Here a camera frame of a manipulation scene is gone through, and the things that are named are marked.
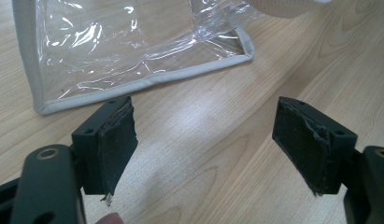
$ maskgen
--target table surface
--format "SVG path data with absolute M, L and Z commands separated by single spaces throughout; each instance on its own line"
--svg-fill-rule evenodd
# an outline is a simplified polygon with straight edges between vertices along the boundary
M 132 93 L 139 145 L 110 207 L 85 196 L 89 223 L 345 223 L 344 187 L 315 197 L 271 139 L 280 95 L 315 106 L 384 147 L 384 0 L 344 0 L 246 27 L 253 62 Z M 101 104 L 39 116 L 10 1 L 0 0 L 0 184 Z

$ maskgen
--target wood grain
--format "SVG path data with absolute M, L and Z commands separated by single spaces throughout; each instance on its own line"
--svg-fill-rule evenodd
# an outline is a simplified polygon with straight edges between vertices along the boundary
M 342 188 L 314 197 L 271 140 L 279 95 L 308 102 L 384 146 L 384 0 L 344 0 L 246 30 L 256 56 L 132 94 L 138 148 L 106 207 L 85 196 L 89 223 L 346 223 Z M 0 184 L 24 158 L 70 134 L 100 104 L 38 116 L 32 109 L 11 4 L 0 1 Z

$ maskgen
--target wooden table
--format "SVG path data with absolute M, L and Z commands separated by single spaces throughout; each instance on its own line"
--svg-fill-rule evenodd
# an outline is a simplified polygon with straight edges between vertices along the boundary
M 106 207 L 89 223 L 345 223 L 343 196 L 314 197 L 271 131 L 280 95 L 303 100 L 384 147 L 384 0 L 344 0 L 292 20 L 250 23 L 256 56 L 133 94 L 139 145 Z M 24 158 L 70 134 L 100 104 L 38 116 L 10 1 L 0 0 L 0 184 Z

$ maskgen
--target transparent vinyl bag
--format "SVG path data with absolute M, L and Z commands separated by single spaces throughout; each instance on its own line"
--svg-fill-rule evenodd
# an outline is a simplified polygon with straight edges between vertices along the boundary
M 49 114 L 248 61 L 254 47 L 240 27 L 267 1 L 13 0 L 34 109 Z

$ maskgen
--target clear plastic bag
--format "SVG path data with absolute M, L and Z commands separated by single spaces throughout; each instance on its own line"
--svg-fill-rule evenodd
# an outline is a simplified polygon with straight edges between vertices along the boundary
M 14 0 L 34 109 L 49 114 L 248 61 L 254 47 L 239 27 L 263 15 L 252 5 Z

